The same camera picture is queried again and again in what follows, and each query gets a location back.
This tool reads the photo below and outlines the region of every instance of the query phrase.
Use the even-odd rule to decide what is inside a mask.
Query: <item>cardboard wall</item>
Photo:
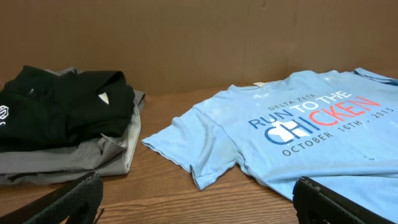
[[[122,70],[150,94],[364,67],[398,78],[396,0],[0,1],[0,82]]]

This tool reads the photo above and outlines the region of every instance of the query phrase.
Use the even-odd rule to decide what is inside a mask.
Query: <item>folded gray shirt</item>
[[[139,110],[134,107],[131,122],[121,138],[103,135],[78,147],[0,153],[0,184],[59,183],[91,171],[103,176],[127,174],[140,130]]]

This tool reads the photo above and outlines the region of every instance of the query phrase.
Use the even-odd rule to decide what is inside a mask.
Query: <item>t-shirt sleeve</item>
[[[371,73],[366,71],[368,77],[363,77],[362,75],[358,75],[357,73],[353,72],[342,72],[338,73],[337,71],[330,71],[326,73],[319,74],[318,77],[323,79],[329,85],[333,86],[340,86],[345,87],[347,89],[359,89],[359,90],[366,90],[366,91],[375,91],[382,94],[396,94],[398,91],[397,86],[394,85],[387,85],[385,82],[380,82],[381,75]]]
[[[142,143],[191,172],[200,190],[242,161],[224,129],[196,108]]]

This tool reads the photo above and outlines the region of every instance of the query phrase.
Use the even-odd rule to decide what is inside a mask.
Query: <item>wood grain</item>
[[[140,139],[171,123],[225,88],[148,96]],[[158,153],[137,145],[128,175],[104,177],[105,208],[99,223],[298,223],[290,201],[234,167],[199,191],[192,177]],[[0,188],[0,216],[59,188],[17,185]]]

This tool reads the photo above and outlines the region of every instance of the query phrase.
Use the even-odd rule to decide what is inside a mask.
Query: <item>folded black shirt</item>
[[[99,97],[103,93],[109,104]],[[120,137],[133,99],[122,72],[56,76],[24,66],[0,92],[0,152],[72,146],[101,133]]]

